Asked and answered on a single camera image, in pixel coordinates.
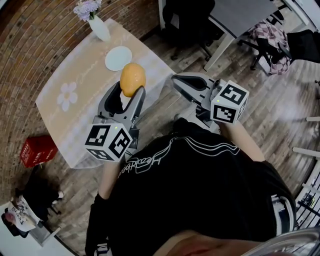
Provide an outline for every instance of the wooden floor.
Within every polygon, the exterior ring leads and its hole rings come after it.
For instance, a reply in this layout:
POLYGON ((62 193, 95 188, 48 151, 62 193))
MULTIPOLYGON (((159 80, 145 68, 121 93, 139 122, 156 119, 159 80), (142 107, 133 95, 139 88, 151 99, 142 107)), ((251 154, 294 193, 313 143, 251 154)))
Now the wooden floor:
MULTIPOLYGON (((319 145, 317 122, 306 122, 308 116, 320 115, 317 100, 320 64, 295 61, 281 76, 267 76, 263 71, 251 71, 253 56, 236 44, 231 45, 218 62, 205 72, 205 54, 198 47, 186 49, 179 59, 172 61, 174 49, 158 35, 144 42, 175 72, 201 72, 214 79, 232 80, 250 92, 249 102, 241 122, 261 147, 266 159, 274 165, 290 190, 298 193, 314 164, 311 157, 292 152, 292 147, 316 150, 319 145)), ((214 51, 219 45, 214 42, 214 51)), ((140 121, 139 146, 170 130, 176 113, 191 109, 191 104, 174 90, 165 87, 160 99, 148 109, 140 121)), ((62 215, 52 215, 50 225, 61 227, 58 236, 80 255, 84 254, 90 205, 97 194, 101 169, 68 169, 60 155, 47 164, 46 173, 56 179, 65 193, 56 206, 62 215)))

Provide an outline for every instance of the red crate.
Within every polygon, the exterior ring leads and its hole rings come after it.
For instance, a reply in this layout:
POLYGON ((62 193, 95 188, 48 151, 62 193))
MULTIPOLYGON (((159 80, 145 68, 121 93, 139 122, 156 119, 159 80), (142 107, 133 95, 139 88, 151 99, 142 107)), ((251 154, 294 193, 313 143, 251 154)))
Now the red crate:
POLYGON ((57 151, 56 144, 49 135, 30 137, 22 147, 20 159, 25 167, 34 167, 54 158, 57 151))

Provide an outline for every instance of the person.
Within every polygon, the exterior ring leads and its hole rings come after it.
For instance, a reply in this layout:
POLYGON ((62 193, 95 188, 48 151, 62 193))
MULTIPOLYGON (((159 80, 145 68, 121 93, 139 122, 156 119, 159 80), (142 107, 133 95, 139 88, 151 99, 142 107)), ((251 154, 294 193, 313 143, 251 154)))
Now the person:
POLYGON ((179 118, 127 161, 106 162, 85 252, 240 256, 296 222, 293 196, 237 122, 214 134, 179 118))
POLYGON ((52 189, 45 179, 35 177, 27 183, 22 194, 9 202, 4 219, 18 230, 28 232, 40 221, 47 221, 48 208, 63 197, 62 191, 52 189))

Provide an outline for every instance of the office chair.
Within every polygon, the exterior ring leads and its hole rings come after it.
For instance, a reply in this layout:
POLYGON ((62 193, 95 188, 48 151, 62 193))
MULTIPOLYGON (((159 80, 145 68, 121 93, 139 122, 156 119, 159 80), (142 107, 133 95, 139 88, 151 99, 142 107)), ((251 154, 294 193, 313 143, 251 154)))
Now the office chair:
POLYGON ((290 10, 290 8, 286 5, 286 3, 284 1, 281 1, 283 3, 283 5, 281 5, 280 7, 278 7, 278 10, 276 12, 274 12, 273 14, 271 14, 271 18, 267 18, 266 20, 268 22, 270 22, 272 25, 275 25, 277 22, 279 22, 281 25, 283 25, 283 22, 285 20, 284 16, 281 14, 280 10, 284 9, 284 8, 288 8, 290 10))
POLYGON ((277 49, 268 44, 268 40, 264 38, 258 38, 256 40, 257 45, 245 40, 239 40, 238 45, 245 44, 258 50, 259 54, 250 67, 251 70, 256 69, 256 65, 262 56, 269 66, 271 66, 271 62, 276 64, 284 56, 291 59, 291 64, 295 60, 320 63, 320 34, 318 32, 307 29, 297 33, 288 33, 287 38, 290 51, 280 43, 278 43, 279 49, 277 49))
MULTIPOLYGON (((31 172, 31 175, 30 175, 30 177, 29 177, 29 180, 28 180, 26 186, 27 186, 28 183, 31 182, 33 179, 36 179, 36 178, 37 178, 37 172, 39 172, 39 171, 42 170, 42 167, 41 167, 41 168, 39 168, 39 167, 40 167, 39 165, 36 165, 35 167, 32 168, 32 172, 31 172)), ((23 195, 23 193, 24 193, 23 190, 20 190, 20 189, 18 189, 18 188, 16 188, 14 192, 15 192, 15 197, 16 197, 16 198, 18 198, 19 196, 23 195)), ((54 208, 54 205, 53 205, 53 204, 49 206, 49 209, 51 209, 56 215, 61 215, 61 214, 62 214, 61 211, 56 210, 56 209, 54 208)))
POLYGON ((215 0, 167 0, 162 14, 165 21, 164 37, 176 46, 171 59, 178 58, 182 48, 198 44, 207 54, 207 61, 212 57, 207 46, 220 39, 224 32, 214 25, 208 16, 215 6, 215 0))

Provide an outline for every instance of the chair leg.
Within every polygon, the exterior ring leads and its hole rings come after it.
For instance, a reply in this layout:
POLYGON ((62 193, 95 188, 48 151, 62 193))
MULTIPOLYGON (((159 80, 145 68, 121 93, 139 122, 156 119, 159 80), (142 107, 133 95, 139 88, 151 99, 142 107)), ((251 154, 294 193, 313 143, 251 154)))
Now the chair leg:
POLYGON ((253 43, 248 42, 248 41, 244 41, 244 40, 241 39, 241 40, 238 41, 238 45, 239 45, 239 46, 242 46, 242 44, 245 44, 245 45, 247 45, 247 46, 250 46, 251 48, 254 48, 254 49, 256 49, 256 50, 259 50, 259 49, 260 49, 258 45, 253 44, 253 43))
POLYGON ((171 56, 171 60, 175 61, 178 59, 179 54, 182 52, 182 48, 181 47, 177 47, 174 50, 173 55, 171 56))
POLYGON ((263 50, 263 51, 262 51, 262 55, 263 55, 263 57, 265 58, 266 62, 268 63, 269 67, 271 67, 271 61, 270 61, 270 59, 269 59, 268 54, 263 50))
POLYGON ((56 211, 56 209, 51 205, 49 207, 56 215, 60 215, 61 214, 61 211, 56 211))
POLYGON ((315 80, 315 83, 320 86, 320 81, 315 80))
POLYGON ((272 25, 276 25, 277 22, 278 22, 278 21, 277 21, 276 18, 273 18, 272 21, 270 21, 270 23, 271 23, 272 25))
POLYGON ((209 40, 205 43, 205 46, 210 47, 214 43, 214 40, 209 40))
POLYGON ((256 65, 262 57, 262 53, 259 52, 259 55, 255 58, 253 65, 250 67, 251 70, 256 70, 256 65))
POLYGON ((286 5, 286 4, 283 4, 283 5, 281 5, 279 8, 278 8, 278 10, 282 10, 282 9, 284 9, 284 8, 287 8, 288 6, 286 5))
POLYGON ((199 43, 200 47, 205 51, 205 53, 207 54, 207 57, 205 57, 205 60, 208 62, 210 60, 210 58, 212 57, 211 52, 209 51, 209 49, 205 46, 204 43, 200 42, 199 43))

